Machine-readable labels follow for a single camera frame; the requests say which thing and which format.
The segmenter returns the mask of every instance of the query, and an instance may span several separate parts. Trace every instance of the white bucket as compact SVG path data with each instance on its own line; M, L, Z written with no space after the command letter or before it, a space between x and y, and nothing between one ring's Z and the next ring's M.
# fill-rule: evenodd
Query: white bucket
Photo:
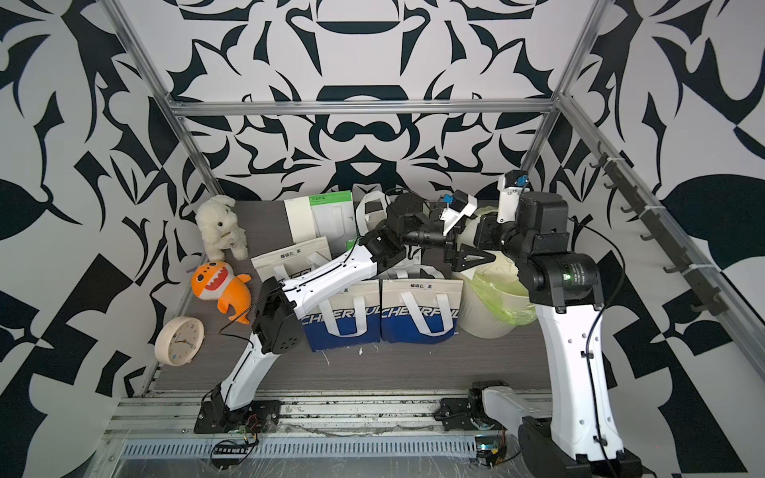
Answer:
M516 328L514 325L499 322L483 304L473 287L465 280L463 280L463 284L460 320L457 321L458 327L481 339L497 339Z

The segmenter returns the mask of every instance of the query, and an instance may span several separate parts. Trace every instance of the white paper bag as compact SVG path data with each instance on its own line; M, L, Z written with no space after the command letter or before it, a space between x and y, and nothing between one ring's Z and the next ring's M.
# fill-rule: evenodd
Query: white paper bag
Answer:
M276 277L279 281L312 271L330 261L326 237L319 237L267 252L250 259L261 281Z

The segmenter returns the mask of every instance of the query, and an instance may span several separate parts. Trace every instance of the bag handle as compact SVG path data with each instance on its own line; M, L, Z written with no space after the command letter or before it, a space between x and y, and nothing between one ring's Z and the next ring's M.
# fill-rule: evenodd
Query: bag handle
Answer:
M284 264L277 264L274 266L274 277L276 277L277 281L289 280L289 274L287 274L287 269L285 269Z
M438 304L438 308L441 309L441 322L444 324L444 330L441 332L431 332L430 327L428 327L428 323L425 322L425 318L422 316L420 307L417 305L414 294L411 292L402 292L401 299L403 299L404 304L406 304L406 308L409 309L409 314L412 316L412 320L415 322L417 330L422 335L439 337L454 328L454 321L451 318L451 308L449 307L448 295L435 295L435 300Z
M329 300L323 301L319 304L319 311L324 318L324 326L327 328L327 332L336 337L358 337L366 333L366 305L364 304L364 296L357 295L353 298L353 315L356 316L356 332L343 335L337 328L337 320L334 318L334 310Z
M388 206L388 197L382 191L376 190L364 194L359 206L356 208L356 227L359 228L359 236L369 232L369 225L366 224L366 204L374 201L379 201L382 204L383 212L385 212Z
M391 267L390 269L383 271L378 275L379 278L383 279L407 279L409 278L410 272L426 272L433 276L433 278L436 279L442 279L444 278L444 275L433 267L432 265L422 265L422 264L411 264L411 265L403 265L399 267Z
M308 263L313 265L313 268L320 268L322 265L327 264L329 261L318 251L313 251L308 256Z

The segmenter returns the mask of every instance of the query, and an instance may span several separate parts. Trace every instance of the green label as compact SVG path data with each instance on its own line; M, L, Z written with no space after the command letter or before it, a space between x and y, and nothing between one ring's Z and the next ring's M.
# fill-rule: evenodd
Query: green label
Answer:
M318 206L320 204L345 203L348 201L353 201L353 195L350 191L337 191L336 193L309 196L308 201L312 206Z

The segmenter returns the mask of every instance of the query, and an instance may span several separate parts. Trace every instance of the white stuffed rabbit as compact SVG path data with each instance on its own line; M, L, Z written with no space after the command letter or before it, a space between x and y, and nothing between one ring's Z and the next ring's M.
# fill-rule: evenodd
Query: white stuffed rabbit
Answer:
M223 261L223 249L231 249L239 261L247 259L247 236L231 211L234 204L233 198L218 194L199 206L197 226L210 261Z

